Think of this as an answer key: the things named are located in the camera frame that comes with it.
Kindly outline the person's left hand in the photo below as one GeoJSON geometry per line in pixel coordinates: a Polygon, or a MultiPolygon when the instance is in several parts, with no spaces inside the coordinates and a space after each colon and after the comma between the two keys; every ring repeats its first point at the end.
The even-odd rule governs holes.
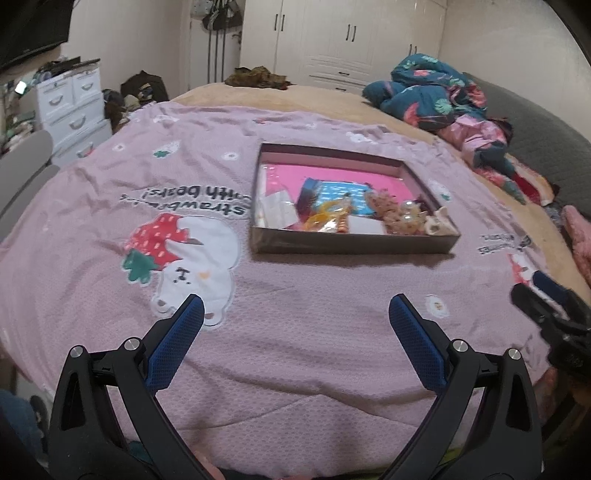
{"type": "Polygon", "coordinates": [[[219,470],[216,466],[214,466],[214,464],[212,464],[207,459],[207,457],[204,455],[204,453],[194,451],[193,455],[195,456],[195,458],[197,458],[199,463],[202,466],[204,466],[205,470],[208,472],[209,475],[211,475],[211,477],[214,480],[225,480],[224,474],[222,474],[221,470],[219,470]]]}

